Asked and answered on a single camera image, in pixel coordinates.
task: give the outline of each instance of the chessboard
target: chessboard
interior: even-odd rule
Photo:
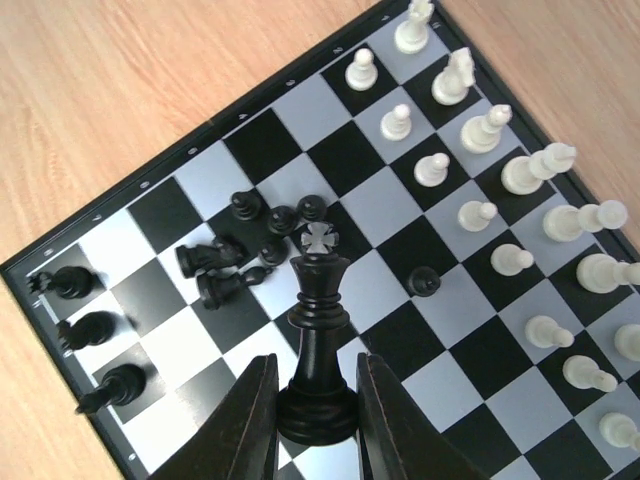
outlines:
[[[381,355],[437,430],[495,480],[640,475],[638,453],[612,446],[599,431],[610,412],[640,422],[640,362],[614,345],[618,329],[638,321],[640,296],[629,285],[591,293],[576,279],[588,255],[628,263],[640,257],[618,230],[584,232],[570,242],[545,235],[551,209],[596,199],[572,170],[528,195],[505,189],[507,162],[550,140],[441,5],[429,20],[426,47],[398,51],[394,35],[408,5],[380,2],[2,266],[76,398],[114,367],[144,370],[139,397],[89,417],[126,478],[147,478],[191,438],[254,356],[277,354],[281,388],[294,373],[299,335],[287,311],[298,284],[288,261],[216,310],[206,308],[177,262],[177,247],[225,237],[247,252],[229,274],[261,264],[268,214],[242,222],[230,206],[233,193],[247,191],[263,212],[295,208],[306,195],[326,202],[325,221],[340,237],[336,251],[351,261],[340,289],[351,321],[338,351],[351,388],[357,354]],[[463,100],[444,106],[432,84],[464,47],[475,83]],[[357,91],[345,72],[363,48],[373,53],[377,80]],[[381,134],[381,121],[401,104],[409,107],[411,130],[392,141]],[[461,144],[463,125],[495,105],[512,111],[499,144],[470,153]],[[436,153],[450,159],[446,179],[423,186],[415,165]],[[481,231],[459,225],[469,201],[497,207]],[[302,251],[303,229],[301,223],[285,238],[289,259]],[[533,266],[513,277],[498,274],[490,258],[503,244],[530,252]],[[29,277],[66,266],[97,274],[88,295],[30,291]],[[440,276],[434,295],[408,288],[418,266]],[[118,318],[108,341],[62,348],[61,321],[74,325],[102,311]],[[555,319],[573,343],[533,346],[525,324],[538,315]],[[575,355],[593,359],[616,388],[570,385],[563,365]],[[283,438],[279,478],[357,479],[356,442],[308,448]]]

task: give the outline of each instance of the toppled chess piece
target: toppled chess piece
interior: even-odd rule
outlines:
[[[67,320],[61,320],[57,329],[60,347],[76,351],[88,345],[101,345],[109,340],[115,332],[116,319],[112,312],[90,312],[73,325]]]
[[[31,293],[54,292],[66,300],[86,297],[97,283],[92,272],[76,266],[62,267],[55,273],[40,272],[29,277],[27,282]]]
[[[93,392],[80,397],[76,414],[90,415],[109,405],[128,405],[142,395],[146,383],[146,374],[137,365],[115,367],[105,373]]]
[[[251,267],[244,273],[234,273],[227,278],[218,278],[208,273],[196,277],[202,305],[207,310],[219,309],[226,300],[242,288],[261,284],[272,268]]]
[[[199,270],[210,271],[238,265],[245,258],[244,252],[228,240],[216,237],[211,246],[196,245],[176,248],[176,259],[184,278],[193,278]]]

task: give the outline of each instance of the black chess piece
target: black chess piece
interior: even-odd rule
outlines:
[[[84,267],[68,266],[55,273],[37,273],[29,277],[28,285],[31,293],[54,292],[60,298],[71,300],[89,295],[96,285],[96,277]]]
[[[273,271],[272,268],[251,267],[243,274],[234,273],[227,278],[203,273],[196,277],[202,305],[207,310],[217,310],[235,292],[244,287],[259,285]]]
[[[266,239],[260,246],[258,258],[268,267],[282,265],[289,256],[287,242],[280,237]]]
[[[209,271],[238,265],[244,259],[244,253],[238,246],[216,237],[211,246],[177,247],[176,258],[184,278],[193,278],[198,270]]]
[[[338,365],[336,335],[349,323],[338,288],[350,262],[336,253],[290,260],[298,278],[299,303],[288,313],[301,329],[298,367],[277,398],[277,427],[302,445],[333,445],[358,428],[358,397]]]
[[[254,192],[235,192],[231,195],[231,213],[238,220],[250,222],[260,215],[262,201]]]
[[[76,413],[93,414],[109,405],[128,405],[142,395],[146,383],[146,374],[137,365],[128,363],[112,368],[93,392],[80,397]]]
[[[286,237],[291,235],[298,225],[297,212],[286,205],[280,205],[271,209],[269,219],[267,220],[267,228],[274,235]]]
[[[297,210],[307,222],[321,222],[327,215],[327,204],[320,195],[307,195],[300,199]]]
[[[407,288],[413,295],[430,297],[440,288],[440,276],[431,267],[416,267],[407,280]]]
[[[109,340],[116,330],[116,319],[111,312],[90,312],[73,325],[62,320],[58,322],[57,328],[62,349],[75,351]]]

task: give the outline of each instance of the wood grain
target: wood grain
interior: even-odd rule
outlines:
[[[0,261],[373,3],[0,2]],[[443,3],[640,245],[640,4]],[[0,478],[119,478],[4,286],[0,311]]]

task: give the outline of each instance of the white chess piece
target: white chess piece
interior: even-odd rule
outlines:
[[[423,187],[435,187],[447,178],[449,163],[449,156],[445,153],[421,158],[413,168],[413,176]]]
[[[640,325],[623,325],[616,331],[613,343],[620,355],[640,362]]]
[[[578,282],[593,293],[610,293],[621,285],[640,285],[640,263],[619,262],[610,255],[587,255],[576,270]]]
[[[380,131],[387,140],[398,142],[407,138],[411,132],[411,109],[401,103],[382,117]]]
[[[527,340],[538,348],[566,348],[573,345],[575,340],[569,330],[560,327],[558,322],[546,315],[530,318],[524,327],[524,334]]]
[[[529,195],[538,190],[545,180],[573,167],[577,150],[564,143],[552,143],[530,157],[516,157],[502,169],[502,184],[511,193]]]
[[[589,204],[581,208],[560,205],[544,216],[542,227],[556,242],[577,240],[582,232],[596,233],[603,228],[616,230],[627,222],[629,214],[624,204],[607,200],[600,205]]]
[[[471,200],[458,210],[458,223],[468,232],[479,232],[489,226],[498,214],[498,207],[491,202]]]
[[[491,266],[500,275],[512,277],[533,266],[533,255],[517,245],[505,243],[491,254]]]
[[[433,15],[431,0],[412,0],[409,18],[396,28],[396,48],[406,54],[418,53],[429,41],[427,23]]]
[[[378,68],[373,63],[373,52],[361,48],[354,56],[353,62],[345,72],[347,85],[353,90],[363,92],[369,90],[378,79]]]
[[[599,425],[602,437],[614,447],[629,448],[640,452],[640,433],[631,418],[622,413],[607,413],[600,419]]]
[[[569,357],[564,362],[562,374],[567,382],[581,390],[595,388],[602,392],[610,393],[618,386],[616,377],[600,370],[600,367],[593,359],[584,355]]]
[[[509,105],[494,105],[486,115],[470,118],[460,131],[462,146],[471,153],[490,152],[500,143],[502,129],[512,117]]]
[[[455,105],[465,99],[475,84],[475,65],[468,47],[451,53],[449,63],[431,85],[433,98],[441,105]]]

